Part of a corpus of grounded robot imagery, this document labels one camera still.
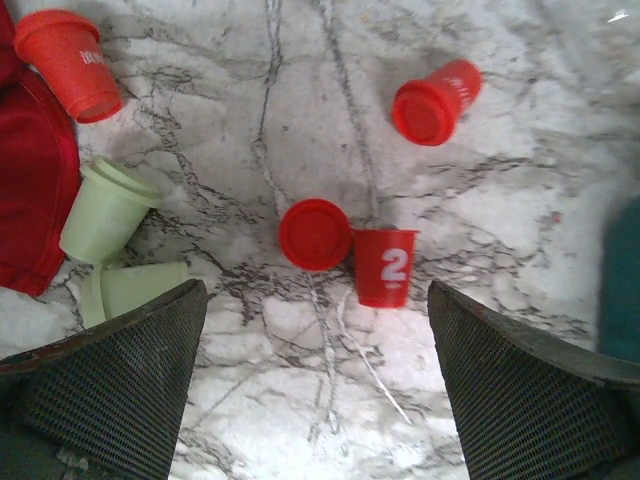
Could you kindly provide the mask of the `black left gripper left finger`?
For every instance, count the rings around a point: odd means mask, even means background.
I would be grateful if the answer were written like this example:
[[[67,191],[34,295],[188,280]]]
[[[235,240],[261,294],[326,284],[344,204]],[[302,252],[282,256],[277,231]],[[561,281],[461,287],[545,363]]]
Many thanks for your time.
[[[96,327],[1,361],[1,476],[168,477],[207,310],[188,280]]]

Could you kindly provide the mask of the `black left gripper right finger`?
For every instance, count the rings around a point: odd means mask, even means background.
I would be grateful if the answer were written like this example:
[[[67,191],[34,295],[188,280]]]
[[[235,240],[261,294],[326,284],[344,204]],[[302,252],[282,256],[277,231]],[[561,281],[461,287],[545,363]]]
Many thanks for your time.
[[[472,479],[636,479],[639,367],[434,280],[428,317]]]

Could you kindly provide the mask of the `teal storage basket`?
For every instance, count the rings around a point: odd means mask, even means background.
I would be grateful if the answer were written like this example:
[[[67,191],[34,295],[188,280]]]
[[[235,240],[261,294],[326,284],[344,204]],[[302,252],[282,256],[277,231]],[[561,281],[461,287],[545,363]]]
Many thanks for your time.
[[[610,224],[604,241],[598,350],[639,363],[639,198]]]

